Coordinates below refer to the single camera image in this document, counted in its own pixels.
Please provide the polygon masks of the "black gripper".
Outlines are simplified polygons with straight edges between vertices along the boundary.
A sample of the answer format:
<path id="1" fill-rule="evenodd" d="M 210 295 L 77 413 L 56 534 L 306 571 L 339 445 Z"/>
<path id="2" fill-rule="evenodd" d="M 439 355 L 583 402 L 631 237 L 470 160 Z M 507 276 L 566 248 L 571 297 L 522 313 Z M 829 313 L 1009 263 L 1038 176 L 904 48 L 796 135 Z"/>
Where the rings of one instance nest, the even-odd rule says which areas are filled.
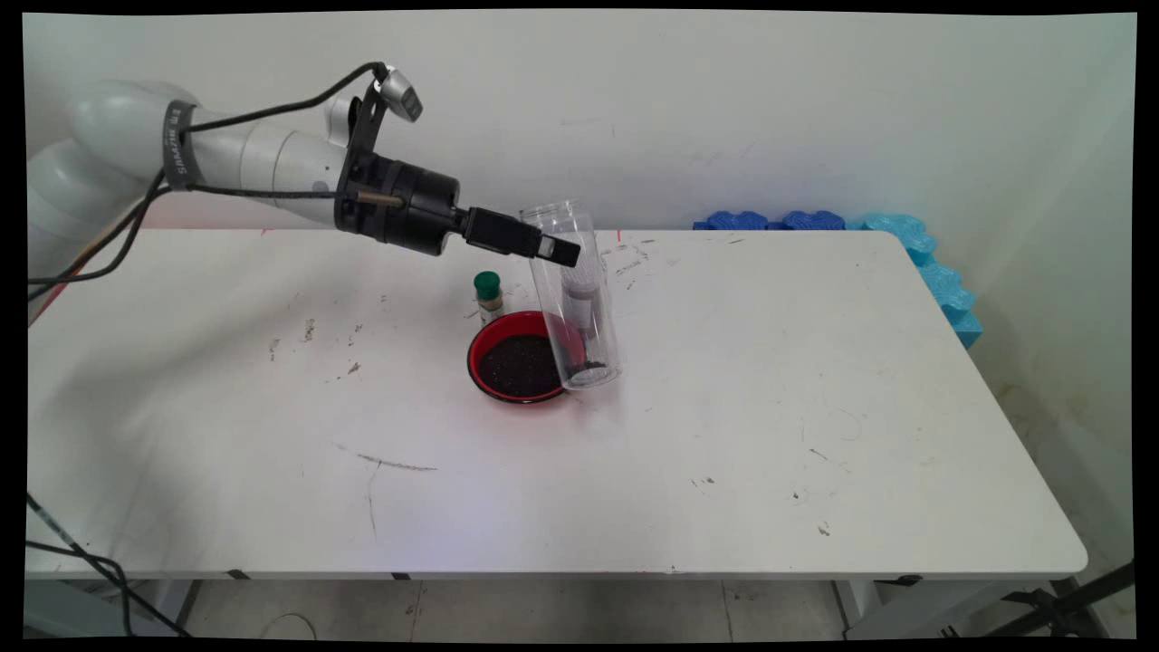
<path id="1" fill-rule="evenodd" d="M 490 210 L 458 207 L 460 183 L 369 149 L 347 154 L 334 203 L 334 225 L 343 234 L 439 256 L 460 235 L 490 252 L 576 268 L 582 246 L 555 239 L 530 224 Z"/>

